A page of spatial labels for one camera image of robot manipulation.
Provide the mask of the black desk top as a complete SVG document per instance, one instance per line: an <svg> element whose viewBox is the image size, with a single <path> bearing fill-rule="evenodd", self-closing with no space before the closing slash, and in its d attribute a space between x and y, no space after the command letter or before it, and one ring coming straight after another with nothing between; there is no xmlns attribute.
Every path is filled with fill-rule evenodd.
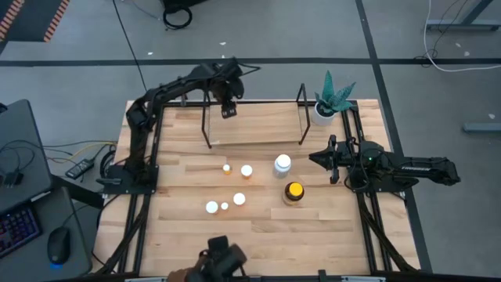
<svg viewBox="0 0 501 282"><path fill-rule="evenodd" d="M0 213L48 191L51 185L30 102L0 103Z"/></svg>

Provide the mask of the person's hand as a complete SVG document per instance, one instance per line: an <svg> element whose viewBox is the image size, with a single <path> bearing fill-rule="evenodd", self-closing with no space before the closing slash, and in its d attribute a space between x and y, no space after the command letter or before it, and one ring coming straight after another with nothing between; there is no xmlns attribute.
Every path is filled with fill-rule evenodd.
<svg viewBox="0 0 501 282"><path fill-rule="evenodd" d="M178 269L168 274L168 282L189 282L193 268Z"/></svg>

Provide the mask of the white plastic medicine bottle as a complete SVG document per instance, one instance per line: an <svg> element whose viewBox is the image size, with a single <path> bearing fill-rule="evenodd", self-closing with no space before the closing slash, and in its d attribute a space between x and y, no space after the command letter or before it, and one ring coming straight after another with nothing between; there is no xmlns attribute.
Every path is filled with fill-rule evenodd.
<svg viewBox="0 0 501 282"><path fill-rule="evenodd" d="M291 169L292 161L286 154L280 154L274 162L274 176L278 179L285 178Z"/></svg>

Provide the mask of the grey table leg base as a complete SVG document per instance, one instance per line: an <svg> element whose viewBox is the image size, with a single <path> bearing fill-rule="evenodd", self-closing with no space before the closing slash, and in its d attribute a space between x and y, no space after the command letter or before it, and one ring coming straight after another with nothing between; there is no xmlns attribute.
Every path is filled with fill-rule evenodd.
<svg viewBox="0 0 501 282"><path fill-rule="evenodd" d="M501 133L501 123L464 123L465 132Z"/></svg>
<svg viewBox="0 0 501 282"><path fill-rule="evenodd" d="M430 13L427 15L425 21L424 30L431 31L433 29L445 31L450 28L459 29L474 29L474 28L484 28L488 31L498 31L501 29L501 20L479 20L478 17L494 2L494 0L475 0L477 3L462 16L461 13L466 7L466 4L470 0L464 0L464 3L458 9L456 15L452 19L446 19L445 16L449 10L458 2L455 0L446 11L443 12L439 20L432 20L430 18ZM428 8L431 12L431 0L429 0Z"/></svg>

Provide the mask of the wooden shelf with black frame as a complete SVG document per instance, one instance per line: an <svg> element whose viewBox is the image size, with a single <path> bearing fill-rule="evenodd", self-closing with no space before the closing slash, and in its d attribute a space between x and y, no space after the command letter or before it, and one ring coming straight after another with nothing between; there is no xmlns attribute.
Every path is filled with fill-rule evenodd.
<svg viewBox="0 0 501 282"><path fill-rule="evenodd" d="M216 114L217 105L204 93L201 132L208 147L297 143L301 145L311 128L310 102L305 85L296 99L242 100L236 105L238 114L224 119Z"/></svg>

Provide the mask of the black backlit keyboard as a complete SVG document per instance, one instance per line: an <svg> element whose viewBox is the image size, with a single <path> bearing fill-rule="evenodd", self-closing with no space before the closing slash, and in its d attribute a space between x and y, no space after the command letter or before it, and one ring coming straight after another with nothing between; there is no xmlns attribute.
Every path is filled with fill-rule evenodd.
<svg viewBox="0 0 501 282"><path fill-rule="evenodd" d="M0 259L41 234L41 224L32 204L23 204L0 214Z"/></svg>

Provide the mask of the dark grey computer desk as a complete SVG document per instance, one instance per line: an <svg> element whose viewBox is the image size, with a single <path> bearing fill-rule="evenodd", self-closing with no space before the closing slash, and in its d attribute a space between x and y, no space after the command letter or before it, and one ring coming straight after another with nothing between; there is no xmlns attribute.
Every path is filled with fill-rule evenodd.
<svg viewBox="0 0 501 282"><path fill-rule="evenodd" d="M92 269L91 244L83 231L81 221L68 189L59 188L34 202L41 235L0 258L0 282L42 282L79 277ZM49 261L47 243L49 234L64 225L70 231L70 256L61 266Z"/></svg>

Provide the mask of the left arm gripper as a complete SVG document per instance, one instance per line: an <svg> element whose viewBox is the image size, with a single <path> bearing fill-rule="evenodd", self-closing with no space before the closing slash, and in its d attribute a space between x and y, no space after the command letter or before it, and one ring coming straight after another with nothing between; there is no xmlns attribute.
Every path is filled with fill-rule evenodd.
<svg viewBox="0 0 501 282"><path fill-rule="evenodd" d="M230 100L233 97L242 99L244 94L243 82L240 77L243 71L238 66L222 67L213 79L213 97L217 101ZM236 103L231 101L222 104L222 117L237 115Z"/></svg>

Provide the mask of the black mat with orange stripes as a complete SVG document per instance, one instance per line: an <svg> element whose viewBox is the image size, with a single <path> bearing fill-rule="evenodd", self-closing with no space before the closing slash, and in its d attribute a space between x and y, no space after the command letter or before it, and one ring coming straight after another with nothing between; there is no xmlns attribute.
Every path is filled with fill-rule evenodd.
<svg viewBox="0 0 501 282"><path fill-rule="evenodd" d="M70 0L0 0L0 42L50 42Z"/></svg>

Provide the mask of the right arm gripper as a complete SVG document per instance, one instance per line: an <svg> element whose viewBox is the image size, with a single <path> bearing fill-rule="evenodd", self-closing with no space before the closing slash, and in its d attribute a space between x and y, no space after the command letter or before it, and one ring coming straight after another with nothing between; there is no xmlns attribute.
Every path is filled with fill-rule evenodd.
<svg viewBox="0 0 501 282"><path fill-rule="evenodd" d="M338 142L335 135L331 135L328 141L328 150L321 150L308 155L315 164L330 171L330 183L339 181L339 167L353 168L355 166L354 137Z"/></svg>

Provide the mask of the teal artificial plant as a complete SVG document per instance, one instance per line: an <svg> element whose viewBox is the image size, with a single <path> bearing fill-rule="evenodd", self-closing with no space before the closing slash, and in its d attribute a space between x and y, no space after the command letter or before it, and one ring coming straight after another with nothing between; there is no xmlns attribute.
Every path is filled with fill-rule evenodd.
<svg viewBox="0 0 501 282"><path fill-rule="evenodd" d="M334 88L333 78L329 71L326 72L321 94L315 93L316 106L318 113L327 118L333 116L337 112L348 110L352 107L352 103L348 101L356 83L353 82L342 89Z"/></svg>

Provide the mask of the yellow-capped fish oil bottle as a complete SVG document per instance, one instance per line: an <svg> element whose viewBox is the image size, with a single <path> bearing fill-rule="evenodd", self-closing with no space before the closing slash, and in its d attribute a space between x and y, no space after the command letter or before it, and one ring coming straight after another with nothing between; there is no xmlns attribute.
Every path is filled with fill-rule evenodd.
<svg viewBox="0 0 501 282"><path fill-rule="evenodd" d="M296 205L304 195L305 188L300 183L288 183L284 188L283 202L287 205Z"/></svg>

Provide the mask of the black computer mouse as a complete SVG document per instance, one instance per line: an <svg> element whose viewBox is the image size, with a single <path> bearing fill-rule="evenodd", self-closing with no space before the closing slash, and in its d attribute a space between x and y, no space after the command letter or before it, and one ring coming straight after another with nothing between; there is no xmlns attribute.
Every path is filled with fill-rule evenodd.
<svg viewBox="0 0 501 282"><path fill-rule="evenodd" d="M47 241L47 256L52 265L61 266L70 257L70 229L65 226L55 228Z"/></svg>

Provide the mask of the white plant pot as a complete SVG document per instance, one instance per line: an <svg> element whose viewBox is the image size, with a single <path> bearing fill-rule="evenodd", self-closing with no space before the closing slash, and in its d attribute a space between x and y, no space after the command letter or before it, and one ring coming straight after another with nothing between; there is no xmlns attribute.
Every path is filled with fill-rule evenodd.
<svg viewBox="0 0 501 282"><path fill-rule="evenodd" d="M312 114L312 121L318 126L330 126L333 122L335 114L336 112L333 112L328 116L321 115L319 111L319 103L316 103L314 106L314 113Z"/></svg>

